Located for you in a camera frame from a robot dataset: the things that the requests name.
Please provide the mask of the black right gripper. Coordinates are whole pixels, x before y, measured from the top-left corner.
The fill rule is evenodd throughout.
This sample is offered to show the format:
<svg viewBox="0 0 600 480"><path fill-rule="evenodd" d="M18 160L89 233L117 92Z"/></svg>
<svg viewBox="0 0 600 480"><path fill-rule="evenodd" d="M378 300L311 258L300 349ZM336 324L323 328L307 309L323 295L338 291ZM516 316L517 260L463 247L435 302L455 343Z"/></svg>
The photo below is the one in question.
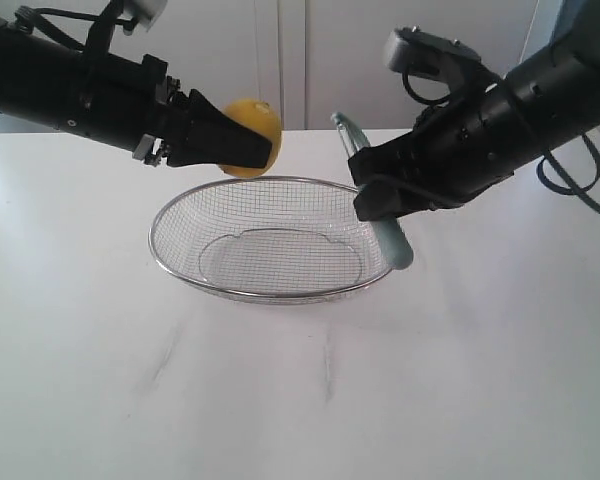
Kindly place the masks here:
<svg viewBox="0 0 600 480"><path fill-rule="evenodd" d="M458 208L511 176L515 167L504 148L507 134L522 132L516 107L504 84L464 87L444 105L427 107L411 132L363 147L348 160L354 184L365 184L354 199L358 218Z"/></svg>

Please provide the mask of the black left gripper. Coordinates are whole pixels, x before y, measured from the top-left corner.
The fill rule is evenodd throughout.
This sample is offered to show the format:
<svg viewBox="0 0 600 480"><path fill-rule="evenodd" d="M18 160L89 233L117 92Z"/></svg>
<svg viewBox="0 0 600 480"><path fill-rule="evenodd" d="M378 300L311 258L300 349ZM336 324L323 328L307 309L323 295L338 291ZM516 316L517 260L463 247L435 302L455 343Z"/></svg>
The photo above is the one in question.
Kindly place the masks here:
<svg viewBox="0 0 600 480"><path fill-rule="evenodd" d="M137 63L107 53L74 55L82 134L127 150L147 165L262 168L273 144L231 120L198 90L186 94L149 54Z"/></svg>

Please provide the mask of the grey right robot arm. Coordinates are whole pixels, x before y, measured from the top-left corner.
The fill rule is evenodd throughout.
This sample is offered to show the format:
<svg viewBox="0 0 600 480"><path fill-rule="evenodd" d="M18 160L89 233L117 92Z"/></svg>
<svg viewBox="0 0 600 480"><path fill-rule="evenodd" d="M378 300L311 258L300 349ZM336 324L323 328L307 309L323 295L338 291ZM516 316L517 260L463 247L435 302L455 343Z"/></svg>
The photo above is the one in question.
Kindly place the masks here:
<svg viewBox="0 0 600 480"><path fill-rule="evenodd" d="M535 159L553 164L556 148L600 125L600 1L505 76L467 45L417 28L392 31L385 61L404 82L449 92L423 101L410 132L350 159L363 221L461 207Z"/></svg>

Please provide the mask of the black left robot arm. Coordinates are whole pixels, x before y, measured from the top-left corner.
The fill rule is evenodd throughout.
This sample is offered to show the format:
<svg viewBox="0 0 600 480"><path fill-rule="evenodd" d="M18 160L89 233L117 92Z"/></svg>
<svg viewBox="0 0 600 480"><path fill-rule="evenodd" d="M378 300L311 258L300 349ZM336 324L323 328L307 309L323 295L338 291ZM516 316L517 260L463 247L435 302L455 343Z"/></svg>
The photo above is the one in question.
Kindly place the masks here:
<svg viewBox="0 0 600 480"><path fill-rule="evenodd" d="M167 63L136 63L43 40L0 18L0 113L131 152L148 165L261 168L271 141L184 93Z"/></svg>

